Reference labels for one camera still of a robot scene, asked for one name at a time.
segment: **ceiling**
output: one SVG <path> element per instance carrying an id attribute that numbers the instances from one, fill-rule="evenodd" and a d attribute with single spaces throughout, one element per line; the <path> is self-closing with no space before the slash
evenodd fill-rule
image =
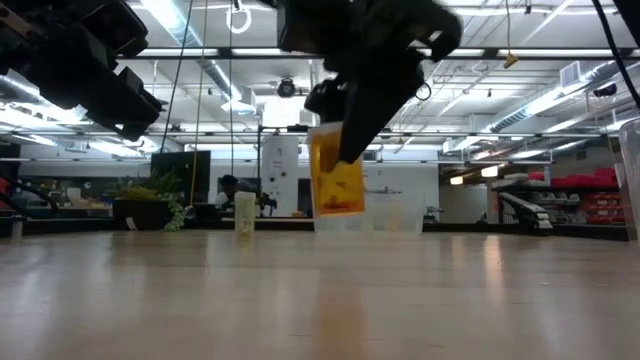
<path id="1" fill-rule="evenodd" d="M 151 48 L 176 48 L 179 43 L 163 28 L 154 15 L 148 11 L 145 1 L 129 1 L 136 14 L 149 29 L 148 41 Z M 170 0 L 157 0 L 158 3 Z M 510 43 L 514 47 L 526 48 L 607 48 L 607 42 L 602 27 L 590 0 L 532 0 L 534 11 L 524 14 L 522 10 L 525 1 L 512 0 L 510 2 L 510 31 L 507 16 L 504 15 L 505 2 L 500 0 L 447 0 L 442 2 L 459 14 L 464 21 L 463 47 L 505 48 L 510 34 Z M 602 1 L 605 10 L 609 11 L 608 18 L 613 34 L 619 47 L 636 48 L 633 38 L 629 34 L 622 19 L 613 13 L 610 0 Z M 188 9 L 193 6 L 190 19 L 195 33 L 206 47 L 258 47 L 272 48 L 276 46 L 277 14 L 255 1 L 241 2 L 243 9 L 248 9 L 251 23 L 247 30 L 240 34 L 232 34 L 226 22 L 229 1 L 197 0 L 184 1 L 183 6 Z M 562 6 L 564 10 L 554 12 Z M 231 15 L 231 25 L 242 27 L 247 16 L 245 13 Z M 310 88 L 314 82 L 331 76 L 323 71 L 321 60 L 308 59 L 233 59 L 215 60 L 231 82 L 238 87 L 249 87 L 256 94 L 259 104 L 273 101 L 275 98 L 274 84 L 282 78 L 291 78 L 302 88 Z M 497 114 L 520 104 L 530 102 L 536 94 L 553 89 L 560 80 L 560 70 L 571 64 L 571 60 L 521 60 L 509 69 L 504 69 L 503 60 L 445 60 L 438 64 L 425 61 L 423 64 L 426 83 L 431 86 L 432 97 L 425 102 L 410 100 L 389 122 L 392 131 L 397 132 L 472 132 L 481 131 L 491 123 Z M 584 68 L 591 68 L 603 61 L 583 62 Z M 177 91 L 171 106 L 166 108 L 152 131 L 162 131 L 170 116 L 171 125 L 179 125 L 182 130 L 195 131 L 196 122 L 200 121 L 200 130 L 228 131 L 233 124 L 234 137 L 201 136 L 202 143 L 229 143 L 230 141 L 254 143 L 255 135 L 242 136 L 243 131 L 255 132 L 258 125 L 256 116 L 231 115 L 221 107 L 227 101 L 222 96 L 217 85 L 205 74 L 195 60 L 149 60 L 132 59 L 121 60 L 122 67 L 128 66 L 145 82 L 147 90 L 161 100 L 170 101 L 173 83 L 177 83 Z M 545 129 L 562 123 L 565 120 L 593 112 L 594 109 L 606 107 L 613 102 L 619 102 L 628 97 L 626 87 L 619 79 L 618 94 L 614 97 L 596 98 L 591 91 L 574 94 L 571 98 L 557 106 L 539 112 L 535 117 L 522 121 L 514 129 L 519 132 L 544 132 Z M 297 106 L 302 100 L 296 100 Z M 567 127 L 563 131 L 586 132 L 584 128 L 594 127 L 594 121 L 602 124 L 612 121 L 609 113 L 600 115 L 600 120 L 587 119 L 576 126 Z M 313 117 L 305 114 L 297 119 L 298 123 L 313 124 Z M 62 129 L 89 126 L 83 124 L 65 125 Z M 21 127 L 22 130 L 39 130 L 37 125 Z M 509 128 L 503 132 L 515 132 Z M 7 138 L 6 140 L 25 143 L 21 139 Z M 195 141 L 193 136 L 176 137 L 178 144 L 189 144 Z M 392 137 L 378 142 L 406 141 Z M 438 144 L 441 145 L 447 137 L 416 137 L 412 145 Z M 481 149 L 491 142 L 479 143 Z"/>

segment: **potted plant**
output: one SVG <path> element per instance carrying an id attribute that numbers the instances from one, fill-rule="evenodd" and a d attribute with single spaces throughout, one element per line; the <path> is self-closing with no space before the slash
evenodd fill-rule
<path id="1" fill-rule="evenodd" d="M 175 193 L 178 183 L 174 173 L 152 173 L 137 185 L 120 183 L 113 203 L 114 218 L 122 228 L 131 230 L 180 230 L 184 209 Z"/>

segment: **table surface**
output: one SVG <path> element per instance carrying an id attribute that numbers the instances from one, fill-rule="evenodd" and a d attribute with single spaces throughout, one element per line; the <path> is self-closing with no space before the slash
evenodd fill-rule
<path id="1" fill-rule="evenodd" d="M 3 360 L 638 359 L 637 244 L 103 232 L 0 245 Z"/>

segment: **black monitor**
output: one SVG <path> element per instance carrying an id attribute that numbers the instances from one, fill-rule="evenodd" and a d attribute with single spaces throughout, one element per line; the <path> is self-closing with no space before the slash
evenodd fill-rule
<path id="1" fill-rule="evenodd" d="M 193 177 L 193 152 L 153 154 L 151 156 L 151 173 L 162 176 L 174 171 L 180 179 L 178 188 L 185 196 L 191 193 Z M 195 191 L 197 198 L 206 199 L 209 193 L 209 176 L 211 174 L 211 151 L 198 151 L 196 156 Z"/>

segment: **person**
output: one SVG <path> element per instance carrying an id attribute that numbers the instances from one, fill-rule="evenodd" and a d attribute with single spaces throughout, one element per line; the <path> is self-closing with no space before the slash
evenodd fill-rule
<path id="1" fill-rule="evenodd" d="M 216 196 L 214 205 L 227 210 L 233 207 L 233 198 L 238 191 L 238 179 L 233 175 L 225 175 L 220 179 L 222 191 Z"/>

